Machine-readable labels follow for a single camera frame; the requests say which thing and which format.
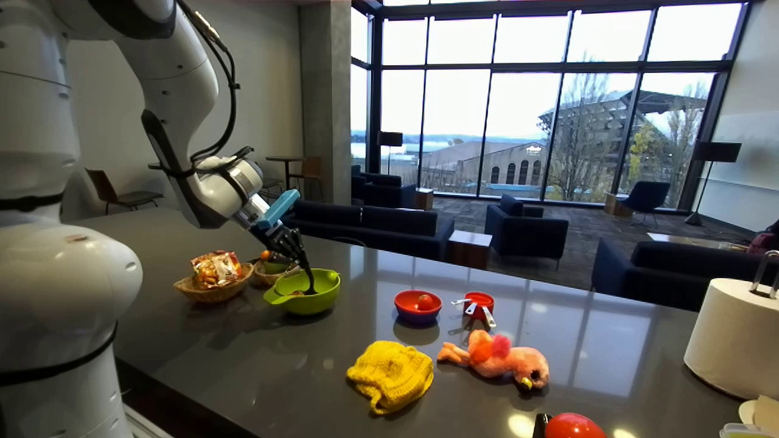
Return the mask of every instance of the black countertop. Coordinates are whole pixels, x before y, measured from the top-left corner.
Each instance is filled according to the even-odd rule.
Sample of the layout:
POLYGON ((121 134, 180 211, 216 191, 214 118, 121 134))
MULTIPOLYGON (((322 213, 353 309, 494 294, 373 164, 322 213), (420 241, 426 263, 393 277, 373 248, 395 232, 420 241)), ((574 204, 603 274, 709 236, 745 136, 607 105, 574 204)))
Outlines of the black countertop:
POLYGON ((304 243, 313 265, 343 277, 334 310, 289 319, 265 307, 255 290, 197 309, 173 281, 190 273, 192 256, 213 248, 255 256, 263 246, 247 231, 231 223, 192 229, 165 208, 80 223, 129 243, 143 263, 143 290, 115 342, 119 361, 254 434, 530 438, 535 411, 579 411, 635 438, 712 438, 739 421, 741 400, 683 365, 692 310, 322 237, 304 243), (407 286, 446 301, 438 325, 395 321, 395 294, 407 286), (417 344, 432 357, 443 341, 463 344, 463 319, 450 301, 467 290, 491 291, 496 331, 549 355, 550 386, 521 395, 513 385, 437 365, 437 381, 421 400, 395 417, 371 416, 369 398, 347 381, 347 367, 378 338, 417 344))

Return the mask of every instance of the black cable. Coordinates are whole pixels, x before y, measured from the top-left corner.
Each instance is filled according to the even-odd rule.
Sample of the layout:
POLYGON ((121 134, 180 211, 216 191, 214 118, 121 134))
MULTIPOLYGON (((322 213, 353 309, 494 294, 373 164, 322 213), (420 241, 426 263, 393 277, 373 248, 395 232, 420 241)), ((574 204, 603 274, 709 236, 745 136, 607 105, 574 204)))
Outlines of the black cable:
POLYGON ((236 123, 236 63, 235 63, 235 56, 231 51, 222 44, 222 38, 216 38, 209 28, 203 28, 204 24, 201 22, 197 11, 179 0, 180 9, 187 13, 187 20, 192 22, 194 32, 203 37, 203 40, 209 45, 209 51, 214 54, 214 58, 219 61, 222 65, 222 72, 226 77, 226 88, 229 88, 229 120, 222 131, 222 136, 216 138, 216 142, 192 152, 190 162, 197 164, 197 159, 207 158, 207 156, 214 156, 225 147, 225 142, 229 140, 229 136, 235 134, 235 123, 236 123))

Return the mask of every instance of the orange toy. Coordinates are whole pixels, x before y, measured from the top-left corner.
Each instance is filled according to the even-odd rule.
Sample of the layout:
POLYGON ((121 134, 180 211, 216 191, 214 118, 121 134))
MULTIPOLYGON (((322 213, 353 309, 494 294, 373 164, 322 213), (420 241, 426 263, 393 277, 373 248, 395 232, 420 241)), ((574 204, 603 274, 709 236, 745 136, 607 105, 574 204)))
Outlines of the orange toy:
POLYGON ((470 331, 467 349, 443 342, 438 361, 473 367, 481 377, 513 377, 521 389, 544 389, 550 380, 550 365, 535 347, 511 344, 509 336, 491 336, 482 327, 470 331))

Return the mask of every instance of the wall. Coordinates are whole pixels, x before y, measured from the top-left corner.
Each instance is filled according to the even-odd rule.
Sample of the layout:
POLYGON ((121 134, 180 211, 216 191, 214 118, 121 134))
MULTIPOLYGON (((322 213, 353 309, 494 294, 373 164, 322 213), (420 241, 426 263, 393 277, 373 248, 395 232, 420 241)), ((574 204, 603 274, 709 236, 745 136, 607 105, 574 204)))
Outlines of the wall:
MULTIPOLYGON (((190 0, 190 5, 219 28, 236 58, 238 117, 225 151, 254 145, 254 158, 269 167, 269 176, 281 176, 281 167, 263 158, 302 152, 297 7, 288 0, 190 0)), ((146 167, 156 156, 140 120, 143 95, 119 49, 110 40, 74 40, 69 71, 84 164, 106 167, 119 191, 165 189, 165 201, 173 204, 165 176, 146 167)), ((225 120, 226 100, 219 100, 194 134, 192 151, 219 138, 225 120)), ((72 179, 63 208, 65 213, 96 211, 96 197, 84 175, 72 179)))
POLYGON ((742 140, 739 162, 717 162, 702 213, 759 231, 779 219, 779 1, 759 1, 732 67, 717 140, 742 140))

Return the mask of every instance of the yellow toy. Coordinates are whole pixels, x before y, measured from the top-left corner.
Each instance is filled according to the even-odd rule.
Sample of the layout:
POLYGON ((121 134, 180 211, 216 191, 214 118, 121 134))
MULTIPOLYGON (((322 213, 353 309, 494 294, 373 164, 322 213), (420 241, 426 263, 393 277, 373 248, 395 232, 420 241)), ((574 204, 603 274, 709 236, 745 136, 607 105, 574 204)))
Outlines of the yellow toy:
POLYGON ((376 341, 347 369, 347 380, 371 398, 378 416, 397 412, 434 385, 434 360, 415 344, 376 341))

